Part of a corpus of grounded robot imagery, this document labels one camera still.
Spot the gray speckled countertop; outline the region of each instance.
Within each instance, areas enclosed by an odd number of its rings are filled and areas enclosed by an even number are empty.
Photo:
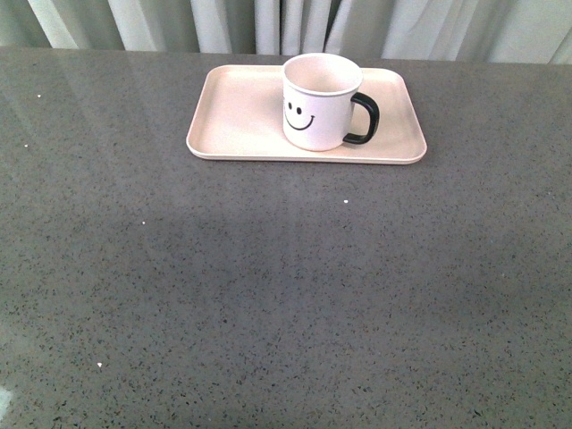
[[[0,426],[568,427],[572,66],[361,61],[417,164],[194,157],[283,61],[0,49]]]

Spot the mug handle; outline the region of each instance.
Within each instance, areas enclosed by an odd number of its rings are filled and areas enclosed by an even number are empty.
[[[367,134],[365,136],[352,134],[350,132],[346,134],[346,137],[343,138],[343,141],[352,143],[354,145],[363,145],[364,143],[367,143],[369,140],[371,140],[377,131],[377,126],[379,125],[379,107],[377,107],[377,103],[371,97],[367,96],[366,94],[362,94],[361,92],[354,94],[354,96],[351,98],[351,102],[362,105],[367,110],[369,113],[369,129],[367,130]]]

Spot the curtain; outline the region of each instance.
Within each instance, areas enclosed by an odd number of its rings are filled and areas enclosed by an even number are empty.
[[[0,0],[0,46],[572,63],[572,1]]]

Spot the beige tray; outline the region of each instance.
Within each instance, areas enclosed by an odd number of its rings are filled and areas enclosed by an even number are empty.
[[[359,88],[380,108],[375,136],[365,145],[344,143],[326,152],[293,146],[282,131],[281,66],[224,65],[211,70],[187,135],[201,158],[244,161],[310,161],[412,164],[427,150],[405,82],[385,69],[362,69]],[[356,106],[351,131],[366,134],[369,117]]]

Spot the mug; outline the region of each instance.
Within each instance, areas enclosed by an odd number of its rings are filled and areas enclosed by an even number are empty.
[[[282,78],[282,127],[295,146],[324,151],[343,142],[363,145],[377,131],[379,108],[371,97],[358,92],[362,72],[349,59],[321,53],[298,55],[284,64]],[[366,135],[349,132],[354,104],[369,113]]]

